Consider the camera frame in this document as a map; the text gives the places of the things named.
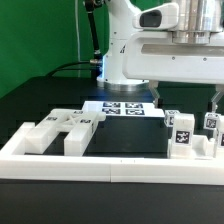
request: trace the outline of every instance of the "cable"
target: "cable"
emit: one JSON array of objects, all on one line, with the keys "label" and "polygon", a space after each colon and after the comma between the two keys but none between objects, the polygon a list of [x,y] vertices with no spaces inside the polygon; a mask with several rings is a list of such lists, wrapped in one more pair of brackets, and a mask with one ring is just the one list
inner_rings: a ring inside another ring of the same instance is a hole
[{"label": "cable", "polygon": [[78,62],[67,63],[67,64],[61,65],[61,66],[57,67],[56,69],[48,72],[45,76],[52,77],[55,72],[57,72],[57,71],[59,71],[63,68],[66,68],[66,67],[69,67],[69,66],[74,66],[74,65],[83,65],[83,64],[90,64],[90,62],[89,61],[78,61]]},{"label": "cable", "polygon": [[80,52],[80,33],[79,33],[79,0],[75,1],[75,24],[76,24],[76,35],[77,35],[77,53],[78,60],[81,60],[81,52]]},{"label": "cable", "polygon": [[62,68],[55,70],[54,73],[51,73],[47,77],[53,77],[53,75],[60,71],[91,71],[91,70],[97,70],[97,68]]}]

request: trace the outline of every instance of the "black table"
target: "black table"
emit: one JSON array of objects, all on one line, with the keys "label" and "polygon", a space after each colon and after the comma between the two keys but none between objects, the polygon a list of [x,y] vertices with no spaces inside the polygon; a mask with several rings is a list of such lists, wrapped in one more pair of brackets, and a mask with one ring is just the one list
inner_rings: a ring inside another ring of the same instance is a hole
[{"label": "black table", "polygon": [[[162,84],[164,109],[194,113],[202,130],[209,85]],[[86,100],[152,102],[148,91],[114,92],[91,79],[37,77],[0,100],[0,147],[25,122],[54,108],[81,109]],[[218,112],[223,111],[220,102]],[[169,130],[159,118],[109,117],[84,156],[166,158]],[[60,135],[45,156],[62,155]],[[175,184],[0,180],[1,223],[222,223],[224,187]]]}]

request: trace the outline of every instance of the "green background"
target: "green background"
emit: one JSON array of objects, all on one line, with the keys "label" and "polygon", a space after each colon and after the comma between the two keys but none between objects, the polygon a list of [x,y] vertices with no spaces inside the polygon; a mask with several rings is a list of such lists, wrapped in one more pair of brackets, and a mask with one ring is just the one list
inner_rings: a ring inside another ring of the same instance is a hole
[{"label": "green background", "polygon": [[[162,0],[132,0],[141,9]],[[0,2],[0,97],[34,76],[43,76],[78,58],[75,0],[7,0]],[[83,6],[78,1],[81,59],[93,55],[92,40]],[[94,12],[100,48],[108,48],[108,13]],[[89,73],[74,73],[88,77]]]}]

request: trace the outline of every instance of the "black cable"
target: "black cable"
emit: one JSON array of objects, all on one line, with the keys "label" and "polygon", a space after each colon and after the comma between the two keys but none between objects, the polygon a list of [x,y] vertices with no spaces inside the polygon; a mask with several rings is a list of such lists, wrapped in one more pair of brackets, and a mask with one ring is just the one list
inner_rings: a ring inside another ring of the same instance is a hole
[{"label": "black cable", "polygon": [[62,68],[62,69],[55,70],[54,73],[52,73],[51,75],[48,75],[47,77],[53,77],[55,73],[60,71],[94,71],[97,69],[98,68]]},{"label": "black cable", "polygon": [[61,65],[61,66],[57,67],[56,69],[48,72],[45,76],[52,77],[54,75],[54,73],[59,71],[60,69],[63,69],[63,68],[69,67],[69,66],[83,65],[83,64],[90,64],[90,62],[89,61],[78,61],[78,62],[67,63],[67,64]]}]

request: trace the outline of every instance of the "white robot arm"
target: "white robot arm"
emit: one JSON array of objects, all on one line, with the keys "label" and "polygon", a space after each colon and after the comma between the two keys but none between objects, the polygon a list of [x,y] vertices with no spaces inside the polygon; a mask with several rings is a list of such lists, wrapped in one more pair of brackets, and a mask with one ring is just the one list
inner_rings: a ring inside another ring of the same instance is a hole
[{"label": "white robot arm", "polygon": [[172,0],[172,3],[136,15],[133,19],[135,27],[147,31],[135,33],[126,44],[125,76],[224,84],[222,4],[222,0]]},{"label": "white robot arm", "polygon": [[147,82],[141,79],[127,79],[122,72],[126,42],[133,33],[139,31],[133,27],[132,18],[141,10],[130,0],[105,0],[105,4],[109,12],[110,39],[109,50],[103,58],[103,73],[98,77],[98,85],[120,91],[142,88]]}]

